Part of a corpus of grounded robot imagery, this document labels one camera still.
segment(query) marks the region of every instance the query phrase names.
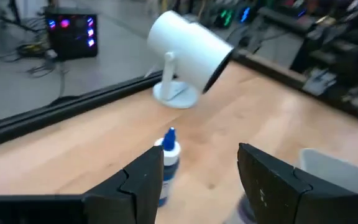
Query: rgb lights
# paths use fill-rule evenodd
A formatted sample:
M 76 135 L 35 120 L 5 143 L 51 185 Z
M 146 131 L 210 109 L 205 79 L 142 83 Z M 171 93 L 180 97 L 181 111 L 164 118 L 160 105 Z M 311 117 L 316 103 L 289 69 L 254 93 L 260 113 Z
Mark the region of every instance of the rgb lights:
M 93 19 L 92 18 L 88 18 L 87 22 L 88 22 L 88 26 L 93 26 Z
M 67 28 L 70 25 L 70 21 L 68 19 L 64 19 L 60 22 L 60 26 L 62 28 Z
M 49 27 L 50 27 L 51 29 L 54 29 L 54 28 L 56 27 L 56 23 L 55 23 L 55 21 L 53 21 L 53 20 L 49 20 L 49 21 L 48 21 L 48 24 L 49 24 Z
M 303 10 L 303 11 L 301 11 L 301 12 L 298 14 L 298 17 L 303 16 L 303 15 L 305 14 L 305 12 L 306 12 L 306 9 L 305 9 L 305 10 Z
M 93 39 L 89 39 L 88 40 L 88 46 L 92 47 L 94 45 L 94 40 Z
M 221 13 L 221 18 L 224 19 L 224 27 L 227 27 L 230 22 L 232 21 L 232 17 L 233 17 L 234 11 L 233 10 L 223 10 Z
M 248 18 L 248 14 L 249 14 L 249 7 L 246 8 L 246 9 L 244 10 L 244 12 L 242 13 L 240 22 L 245 22 L 246 19 Z
M 88 29 L 88 37 L 92 37 L 93 33 L 93 29 Z

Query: glue bottle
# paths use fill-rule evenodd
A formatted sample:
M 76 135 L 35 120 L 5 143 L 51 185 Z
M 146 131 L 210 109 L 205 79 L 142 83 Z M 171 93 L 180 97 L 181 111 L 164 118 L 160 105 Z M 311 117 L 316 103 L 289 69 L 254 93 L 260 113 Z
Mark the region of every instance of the glue bottle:
M 158 201 L 159 207 L 167 202 L 173 177 L 179 166 L 180 145 L 175 139 L 175 129 L 170 128 L 164 138 L 160 138 L 154 144 L 154 146 L 162 145 L 164 151 L 164 172 L 160 200 Z

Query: green light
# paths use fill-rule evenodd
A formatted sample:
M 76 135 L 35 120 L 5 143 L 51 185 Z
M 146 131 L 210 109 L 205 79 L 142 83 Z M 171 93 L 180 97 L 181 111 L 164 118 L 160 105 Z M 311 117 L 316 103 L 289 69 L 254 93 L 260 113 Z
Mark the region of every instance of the green light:
M 227 13 L 227 10 L 223 10 L 223 12 L 221 13 L 221 17 L 223 18 Z
M 231 17 L 232 17 L 233 11 L 230 11 L 229 14 L 226 17 L 226 20 L 224 21 L 224 26 L 228 26 L 230 21 L 231 21 Z

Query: projector stand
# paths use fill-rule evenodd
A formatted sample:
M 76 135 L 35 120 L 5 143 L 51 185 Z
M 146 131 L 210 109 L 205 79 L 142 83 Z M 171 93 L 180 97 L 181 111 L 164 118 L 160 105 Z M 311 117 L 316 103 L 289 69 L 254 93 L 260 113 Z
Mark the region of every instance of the projector stand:
M 198 100 L 197 90 L 185 82 L 173 81 L 175 73 L 175 55 L 172 52 L 165 54 L 165 65 L 162 73 L 162 82 L 153 87 L 154 97 L 162 104 L 178 109 L 190 108 Z

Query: round base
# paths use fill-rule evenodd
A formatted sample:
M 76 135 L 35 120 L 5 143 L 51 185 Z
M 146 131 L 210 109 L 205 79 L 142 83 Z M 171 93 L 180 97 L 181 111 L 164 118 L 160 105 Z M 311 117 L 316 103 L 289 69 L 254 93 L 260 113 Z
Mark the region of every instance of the round base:
M 170 87 L 171 94 L 174 94 L 174 97 L 172 97 L 170 100 L 162 100 L 161 99 L 161 97 L 160 97 L 161 82 L 160 82 L 153 87 L 154 98 L 156 98 L 159 102 L 161 102 L 162 104 L 164 104 L 166 106 L 169 106 L 172 108 L 178 108 L 178 109 L 191 108 L 192 106 L 194 106 L 197 103 L 198 92 L 194 87 L 189 86 L 186 83 L 178 82 L 178 81 L 171 81 L 170 84 L 171 84 L 171 87 Z M 186 85 L 187 88 L 180 91 L 181 89 L 183 89 L 183 85 Z

